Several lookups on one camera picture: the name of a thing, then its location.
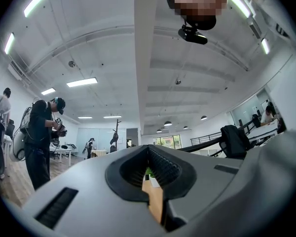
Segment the white desk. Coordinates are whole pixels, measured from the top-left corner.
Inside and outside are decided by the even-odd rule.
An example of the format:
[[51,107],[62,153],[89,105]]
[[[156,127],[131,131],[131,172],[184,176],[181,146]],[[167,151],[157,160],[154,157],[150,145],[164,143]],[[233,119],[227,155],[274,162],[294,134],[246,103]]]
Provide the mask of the white desk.
[[91,155],[96,154],[97,156],[105,156],[107,154],[106,150],[91,150]]
[[9,136],[6,134],[3,137],[3,154],[4,154],[4,167],[5,167],[5,173],[7,176],[9,176],[9,168],[8,168],[8,154],[10,153],[10,150],[12,150],[12,140]]
[[277,134],[277,125],[278,125],[278,120],[276,119],[275,121],[266,124],[264,126],[260,126],[256,129],[253,129],[248,135],[248,139],[250,142],[258,139],[263,139],[267,136],[270,135],[276,135]]
[[55,152],[55,153],[59,153],[59,162],[62,162],[61,161],[61,156],[62,156],[62,153],[63,152],[69,152],[69,160],[68,160],[68,166],[70,167],[71,166],[71,146],[68,146],[68,148],[67,149],[63,149],[63,148],[61,148],[61,147],[57,147],[57,148],[55,148],[55,147],[53,147],[53,146],[49,146],[49,151],[50,152]]

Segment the wooden floor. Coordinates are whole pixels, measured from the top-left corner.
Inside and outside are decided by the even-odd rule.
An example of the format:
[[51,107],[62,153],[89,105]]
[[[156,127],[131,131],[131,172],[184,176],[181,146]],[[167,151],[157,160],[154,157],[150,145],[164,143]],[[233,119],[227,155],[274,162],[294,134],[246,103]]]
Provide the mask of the wooden floor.
[[[80,157],[71,156],[71,166],[84,160]],[[28,197],[34,193],[25,161],[11,162],[9,164],[9,175],[0,181],[0,194],[18,206],[22,206]],[[56,158],[50,159],[50,179],[55,178],[68,169],[68,159],[62,157],[62,162]]]

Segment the white ceiling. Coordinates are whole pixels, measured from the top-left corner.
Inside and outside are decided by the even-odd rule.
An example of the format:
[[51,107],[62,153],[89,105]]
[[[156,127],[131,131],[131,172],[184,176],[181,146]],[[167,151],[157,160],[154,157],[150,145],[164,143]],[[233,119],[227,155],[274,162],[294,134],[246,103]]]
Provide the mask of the white ceiling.
[[[142,134],[155,134],[167,120],[174,124],[170,132],[182,131],[197,125],[195,117],[210,117],[204,106],[265,55],[232,2],[212,30],[201,31],[209,43],[198,45],[178,37],[183,21],[166,0],[43,0],[25,18],[30,1],[14,4],[4,28],[15,35],[10,56],[32,92],[45,100],[63,97],[65,114],[79,122],[90,122],[79,116],[105,122],[112,114],[137,122]],[[1,32],[2,43],[6,36]],[[76,67],[68,66],[71,60]],[[99,83],[66,85],[90,77]],[[55,93],[40,94],[51,87]]]

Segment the railing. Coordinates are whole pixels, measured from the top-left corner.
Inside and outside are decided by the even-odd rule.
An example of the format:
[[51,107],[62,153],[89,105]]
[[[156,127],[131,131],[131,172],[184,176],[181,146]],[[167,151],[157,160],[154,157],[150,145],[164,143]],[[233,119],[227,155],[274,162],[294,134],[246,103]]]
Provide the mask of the railing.
[[[243,126],[239,127],[238,129],[245,130],[245,128],[246,128],[247,132],[245,134],[249,134],[250,131],[255,127],[254,125],[252,127],[250,127],[250,124],[252,124],[252,123],[253,123],[253,121],[250,121],[250,122],[244,124]],[[219,143],[221,141],[221,139],[222,139],[221,132],[213,133],[213,134],[198,137],[198,138],[193,138],[193,139],[191,139],[192,146],[186,147],[186,148],[181,148],[179,150],[189,152],[189,153],[195,152],[195,151],[207,148],[209,146],[212,146],[216,143]],[[222,150],[219,150],[218,152],[214,153],[211,156],[215,156],[221,152],[222,152]]]

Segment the window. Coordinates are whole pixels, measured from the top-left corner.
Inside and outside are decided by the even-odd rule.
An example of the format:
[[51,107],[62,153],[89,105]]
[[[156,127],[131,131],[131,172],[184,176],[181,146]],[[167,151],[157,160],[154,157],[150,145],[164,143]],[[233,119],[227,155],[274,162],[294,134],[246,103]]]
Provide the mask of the window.
[[179,135],[153,138],[154,145],[160,145],[172,149],[182,148],[181,138]]

